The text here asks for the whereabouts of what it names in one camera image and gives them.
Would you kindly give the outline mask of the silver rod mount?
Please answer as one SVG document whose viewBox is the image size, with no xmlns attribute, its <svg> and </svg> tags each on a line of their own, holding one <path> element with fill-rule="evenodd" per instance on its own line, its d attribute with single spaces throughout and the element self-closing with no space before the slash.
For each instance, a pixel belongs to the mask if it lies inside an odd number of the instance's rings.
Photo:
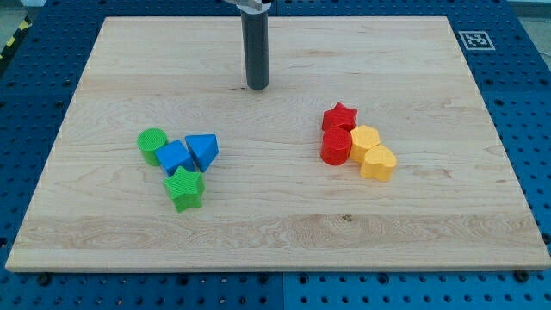
<svg viewBox="0 0 551 310">
<path fill-rule="evenodd" d="M 244 12 L 266 12 L 271 7 L 269 0 L 223 0 Z"/>
</svg>

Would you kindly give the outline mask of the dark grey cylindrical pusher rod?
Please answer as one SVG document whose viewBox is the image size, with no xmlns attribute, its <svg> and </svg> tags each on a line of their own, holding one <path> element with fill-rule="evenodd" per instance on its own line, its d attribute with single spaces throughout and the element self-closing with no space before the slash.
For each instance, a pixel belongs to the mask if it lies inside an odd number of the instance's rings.
<svg viewBox="0 0 551 310">
<path fill-rule="evenodd" d="M 269 85 L 268 13 L 241 13 L 246 83 L 253 90 Z"/>
</svg>

